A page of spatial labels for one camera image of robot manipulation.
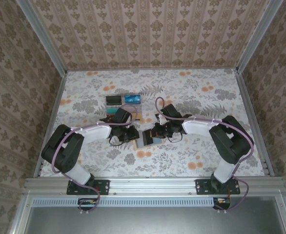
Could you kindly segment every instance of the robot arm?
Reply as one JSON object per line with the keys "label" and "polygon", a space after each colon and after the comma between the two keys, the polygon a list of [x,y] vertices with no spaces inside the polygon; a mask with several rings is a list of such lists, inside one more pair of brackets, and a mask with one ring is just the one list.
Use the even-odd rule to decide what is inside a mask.
{"label": "robot arm", "polygon": [[[139,133],[134,126],[115,125],[127,123],[130,115],[128,111],[119,108],[114,117],[101,119],[106,124],[98,123],[91,127],[82,128],[80,133],[75,132],[70,135],[64,142],[67,144],[66,147],[62,146],[58,151],[55,167],[78,183],[93,187],[94,176],[78,163],[82,142],[89,143],[100,139],[118,137],[121,143],[125,143],[139,138]],[[71,130],[64,124],[58,126],[44,147],[41,153],[42,158],[52,164],[57,147]]]}
{"label": "robot arm", "polygon": [[[183,117],[172,104],[165,106],[161,109],[161,112],[167,117],[187,117],[190,120],[170,120],[161,115],[156,115],[159,118],[159,123],[156,123],[155,127],[151,130],[153,137],[165,138],[172,137],[173,133],[181,133],[198,134],[213,139],[222,159],[217,169],[211,175],[211,186],[216,191],[220,190],[222,185],[226,184],[232,178],[232,173],[239,160],[249,152],[250,144],[247,139],[237,131],[213,121],[200,121],[196,120],[196,117],[192,120],[191,115]],[[248,136],[252,144],[254,143],[252,138],[233,116],[227,116],[221,121],[236,127]]]}

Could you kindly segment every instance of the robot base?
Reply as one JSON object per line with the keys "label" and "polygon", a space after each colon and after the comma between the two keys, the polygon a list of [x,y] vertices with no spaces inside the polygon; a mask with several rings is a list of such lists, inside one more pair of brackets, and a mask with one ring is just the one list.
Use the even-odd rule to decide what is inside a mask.
{"label": "robot base", "polygon": [[[92,181],[92,187],[100,192],[101,195],[108,195],[109,193],[109,180],[108,179],[95,179]],[[78,186],[72,181],[68,182],[67,195],[96,195],[96,192]]]}
{"label": "robot base", "polygon": [[215,190],[211,186],[211,179],[196,179],[196,193],[197,195],[228,195],[240,194],[239,182],[236,179],[229,179],[225,184],[223,184],[219,190]]}

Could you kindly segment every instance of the beige patterned wall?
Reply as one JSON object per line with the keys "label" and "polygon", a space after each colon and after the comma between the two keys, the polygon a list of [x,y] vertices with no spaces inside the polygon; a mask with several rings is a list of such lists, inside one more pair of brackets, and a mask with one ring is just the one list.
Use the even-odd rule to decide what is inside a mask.
{"label": "beige patterned wall", "polygon": [[0,0],[0,234],[32,177],[60,76],[14,0]]}
{"label": "beige patterned wall", "polygon": [[286,184],[286,0],[243,76],[274,170]]}
{"label": "beige patterned wall", "polygon": [[68,70],[234,67],[268,0],[30,0]]}

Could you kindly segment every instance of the cable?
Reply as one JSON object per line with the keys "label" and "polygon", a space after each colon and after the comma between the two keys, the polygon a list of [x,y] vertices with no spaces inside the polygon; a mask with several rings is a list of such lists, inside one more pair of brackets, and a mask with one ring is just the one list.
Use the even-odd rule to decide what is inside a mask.
{"label": "cable", "polygon": [[[135,118],[133,118],[133,119],[132,119],[130,122],[128,122],[128,123],[96,123],[96,124],[90,124],[90,125],[87,125],[87,126],[84,126],[84,127],[81,127],[81,128],[75,128],[75,129],[71,130],[71,131],[61,140],[61,142],[59,143],[59,145],[58,145],[57,148],[56,148],[56,151],[55,151],[55,153],[54,153],[54,155],[53,155],[52,163],[51,163],[52,171],[53,171],[54,173],[56,173],[56,174],[60,173],[60,171],[56,171],[56,170],[55,170],[55,161],[56,161],[57,154],[59,153],[59,151],[60,151],[62,145],[64,144],[64,142],[65,142],[74,132],[81,131],[81,130],[87,130],[87,129],[90,129],[90,128],[96,127],[96,126],[109,126],[109,125],[125,126],[125,125],[130,125],[130,124],[132,124],[132,123],[135,121],[136,117],[138,116],[138,110],[137,110],[137,108],[136,108],[134,105],[131,105],[131,104],[124,104],[124,105],[122,105],[121,107],[123,107],[123,106],[131,106],[131,107],[133,107],[134,110],[135,110],[135,113],[136,113]],[[100,195],[99,191],[97,191],[95,188],[92,188],[92,187],[90,187],[90,186],[86,186],[86,185],[83,185],[83,184],[78,183],[77,181],[75,181],[75,180],[72,179],[70,176],[68,176],[68,175],[66,175],[66,174],[64,174],[64,173],[62,173],[62,175],[65,176],[65,177],[67,177],[68,179],[70,179],[72,182],[74,182],[74,183],[77,184],[78,186],[83,187],[83,188],[87,188],[87,189],[91,189],[91,190],[93,190],[93,191],[95,191],[95,192],[97,193],[97,195],[98,195],[97,202],[95,203],[94,207],[92,207],[89,211],[94,210],[94,209],[97,207],[97,205],[99,204],[99,202],[100,202],[101,195]]]}
{"label": "cable", "polygon": [[111,137],[110,139],[109,139],[109,141],[108,141],[108,143],[111,145],[111,146],[120,146],[120,145],[122,145],[123,144],[123,142],[122,143],[120,143],[119,145],[113,145],[110,141],[112,140],[112,138],[113,137]]}
{"label": "cable", "polygon": [[[163,101],[163,107],[164,107],[164,99],[163,99],[162,97],[158,97],[158,98],[156,98],[156,100],[155,100],[155,108],[156,108],[157,112],[158,112],[160,115],[162,115],[163,117],[165,117],[165,118],[167,118],[167,119],[171,119],[171,120],[194,120],[194,118],[173,118],[173,117],[169,117],[169,116],[164,115],[164,114],[158,109],[158,107],[157,107],[157,101],[158,101],[159,99],[161,99],[161,100]],[[248,191],[249,191],[249,185],[248,185],[245,181],[243,181],[243,180],[241,180],[241,179],[238,179],[236,176],[234,176],[234,174],[236,173],[236,171],[237,171],[237,169],[239,168],[240,164],[241,164],[243,161],[249,159],[249,158],[253,155],[253,153],[254,153],[254,145],[253,145],[253,143],[251,142],[251,140],[249,139],[249,137],[248,137],[244,132],[242,132],[240,129],[238,129],[238,128],[232,126],[231,124],[224,123],[224,122],[222,122],[222,121],[214,120],[214,119],[196,118],[196,120],[198,120],[198,121],[203,121],[203,122],[218,123],[218,124],[222,124],[222,125],[224,125],[224,126],[226,126],[226,127],[228,127],[228,128],[231,128],[231,129],[235,130],[236,132],[238,132],[239,134],[241,134],[241,135],[248,141],[248,143],[249,143],[249,145],[250,145],[250,153],[249,153],[246,157],[244,157],[244,158],[242,158],[242,159],[240,159],[240,160],[238,161],[238,163],[236,164],[236,166],[235,166],[235,168],[234,168],[234,170],[233,170],[233,172],[232,172],[232,177],[235,178],[236,180],[238,180],[238,181],[244,183],[244,184],[246,185],[246,187],[247,187],[246,192],[245,192],[243,198],[241,199],[241,201],[240,201],[238,204],[236,204],[234,207],[228,209],[227,211],[233,210],[233,209],[235,209],[236,207],[238,207],[238,206],[245,200],[245,198],[246,198],[246,196],[247,196],[247,194],[248,194]]]}
{"label": "cable", "polygon": [[[90,200],[90,199],[86,198],[86,199],[80,200],[79,206],[78,206],[78,209],[80,210],[80,214],[83,213],[83,209],[82,209],[81,205],[82,205],[85,201],[88,201],[88,200]],[[89,211],[92,211],[93,208],[91,208],[90,210],[85,211],[85,213],[88,214]]]}
{"label": "cable", "polygon": [[182,139],[183,139],[183,134],[182,134],[182,133],[180,133],[180,134],[181,134],[181,139],[178,140],[178,141],[171,141],[168,136],[167,136],[167,138],[168,138],[168,140],[169,140],[171,143],[178,143],[178,142],[182,141]]}

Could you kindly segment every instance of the floral tablecloth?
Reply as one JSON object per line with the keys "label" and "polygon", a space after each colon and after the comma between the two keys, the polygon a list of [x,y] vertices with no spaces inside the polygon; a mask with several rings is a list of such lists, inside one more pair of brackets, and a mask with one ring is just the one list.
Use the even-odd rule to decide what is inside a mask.
{"label": "floral tablecloth", "polygon": [[[124,70],[68,72],[54,129],[79,127],[105,116],[105,96],[141,94],[143,117],[138,130],[157,121],[155,98],[162,96],[182,114],[205,118],[233,115],[251,135],[235,73],[232,69]],[[210,176],[220,156],[211,138],[184,135],[178,143],[135,151],[132,143],[111,146],[107,139],[82,146],[79,162],[95,176]],[[263,176],[257,149],[239,167],[238,176]],[[41,176],[58,176],[44,162]]]}

